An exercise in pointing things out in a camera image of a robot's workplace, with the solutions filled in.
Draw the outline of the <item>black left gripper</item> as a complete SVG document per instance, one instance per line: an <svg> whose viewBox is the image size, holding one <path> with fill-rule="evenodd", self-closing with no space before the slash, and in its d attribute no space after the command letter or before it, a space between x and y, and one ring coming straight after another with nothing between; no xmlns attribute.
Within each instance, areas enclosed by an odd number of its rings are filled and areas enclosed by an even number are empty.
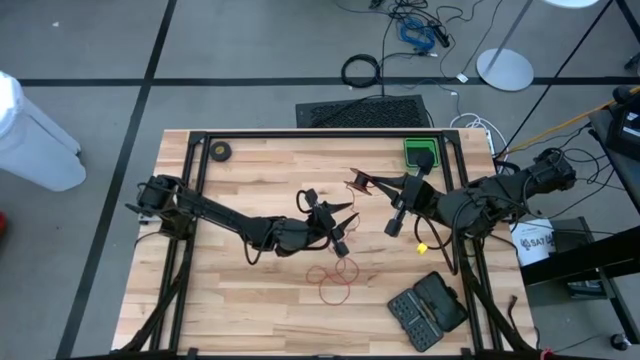
<svg viewBox="0 0 640 360"><path fill-rule="evenodd" d="M296 195L296 204L299 204L299 196L303 195L309 206L307 210L300 211L307 215L305 221L277 217L273 223L273 243L276 255L288 257L300 251L320 251L332 246L338 258L344 258L349 254L349 249L344 242L348 226L352 221L359 219L359 214L354 213L350 217L337 223L333 215L339 211L350 208L353 203L331 204L319 201L315 190L299 190Z"/></svg>

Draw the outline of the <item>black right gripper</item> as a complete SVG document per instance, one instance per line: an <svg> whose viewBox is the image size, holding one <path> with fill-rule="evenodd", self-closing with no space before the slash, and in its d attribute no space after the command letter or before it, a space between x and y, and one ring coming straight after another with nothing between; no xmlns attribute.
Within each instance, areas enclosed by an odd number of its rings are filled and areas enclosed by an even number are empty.
<svg viewBox="0 0 640 360"><path fill-rule="evenodd" d="M403 226L407 212L420 215L434 207L440 193L433 186L423 180L434 164L431 153L422 154L418 161L418 171L415 175L404 173L397 177L382 177L369 175L369 182L384 193L396 213L388 221L384 232L397 237Z"/></svg>

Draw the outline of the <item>green plastic bin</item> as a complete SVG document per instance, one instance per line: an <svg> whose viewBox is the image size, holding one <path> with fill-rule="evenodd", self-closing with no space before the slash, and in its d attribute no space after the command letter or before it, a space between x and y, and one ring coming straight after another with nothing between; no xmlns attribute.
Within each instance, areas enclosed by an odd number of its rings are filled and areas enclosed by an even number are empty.
<svg viewBox="0 0 640 360"><path fill-rule="evenodd" d="M408 168L416 168L418 159L422 154L431 153L434 158L434 167L440 166L439 143L436 138L406 138L404 140L405 164Z"/></svg>

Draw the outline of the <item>black floor grate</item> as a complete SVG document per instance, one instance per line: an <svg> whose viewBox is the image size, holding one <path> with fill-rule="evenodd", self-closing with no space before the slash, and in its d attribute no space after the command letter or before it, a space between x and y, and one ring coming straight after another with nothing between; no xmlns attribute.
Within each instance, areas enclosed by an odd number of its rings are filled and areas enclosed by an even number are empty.
<svg viewBox="0 0 640 360"><path fill-rule="evenodd" d="M421 95L378 96L295 105L298 128L432 128Z"/></svg>

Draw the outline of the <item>black bit set case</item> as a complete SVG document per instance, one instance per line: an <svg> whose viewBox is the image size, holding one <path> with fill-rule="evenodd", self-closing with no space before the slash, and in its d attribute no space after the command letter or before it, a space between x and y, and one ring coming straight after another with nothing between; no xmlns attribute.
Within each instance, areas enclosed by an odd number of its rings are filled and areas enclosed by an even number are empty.
<svg viewBox="0 0 640 360"><path fill-rule="evenodd" d="M392 298L387 308L418 352L425 352L468 319L457 293L438 272Z"/></svg>

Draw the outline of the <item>black tape roll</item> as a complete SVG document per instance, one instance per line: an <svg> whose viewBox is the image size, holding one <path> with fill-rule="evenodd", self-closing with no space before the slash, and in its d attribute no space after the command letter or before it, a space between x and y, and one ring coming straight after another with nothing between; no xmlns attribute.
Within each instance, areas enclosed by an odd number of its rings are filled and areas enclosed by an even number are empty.
<svg viewBox="0 0 640 360"><path fill-rule="evenodd" d="M230 145L224 141L216 141L209 147L209 156L215 162L225 162L232 156Z"/></svg>

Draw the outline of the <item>white round lamp base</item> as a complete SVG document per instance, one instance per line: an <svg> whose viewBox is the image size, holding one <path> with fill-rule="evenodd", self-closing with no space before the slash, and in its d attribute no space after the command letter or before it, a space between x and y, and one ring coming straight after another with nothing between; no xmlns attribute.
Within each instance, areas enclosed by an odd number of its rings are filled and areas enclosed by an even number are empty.
<svg viewBox="0 0 640 360"><path fill-rule="evenodd" d="M591 7L599 2L599 0L526 0L500 45L484 51L476 60L478 75L492 88L517 92L529 87L534 80L531 62L520 53L509 49L507 45L535 1L570 10Z"/></svg>

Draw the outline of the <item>black cart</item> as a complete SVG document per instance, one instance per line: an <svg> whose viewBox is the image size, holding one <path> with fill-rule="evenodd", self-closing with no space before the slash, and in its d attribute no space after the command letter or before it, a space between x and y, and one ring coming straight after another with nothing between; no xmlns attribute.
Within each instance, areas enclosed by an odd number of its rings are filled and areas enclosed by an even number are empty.
<svg viewBox="0 0 640 360"><path fill-rule="evenodd" d="M622 122L629 110L636 113L636 119L640 121L640 86L615 88L613 102L596 110L589 116L589 121L613 172L640 213L640 136L629 142L622 135ZM640 345L640 326L633 320L628 304L613 282L617 277L640 274L640 225L597 242L589 233L579 231L577 234L588 243L526 265L524 282L534 285L551 280L567 283L600 281L623 328L621 333L609 337L611 347L625 351Z"/></svg>

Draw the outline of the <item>white trash can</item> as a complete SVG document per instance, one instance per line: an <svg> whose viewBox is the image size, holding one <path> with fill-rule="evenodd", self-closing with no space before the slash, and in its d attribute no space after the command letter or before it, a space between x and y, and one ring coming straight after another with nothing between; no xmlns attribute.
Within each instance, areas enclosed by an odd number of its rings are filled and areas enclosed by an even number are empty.
<svg viewBox="0 0 640 360"><path fill-rule="evenodd" d="M0 71L0 169L50 191L82 184L81 146L26 97L19 81Z"/></svg>

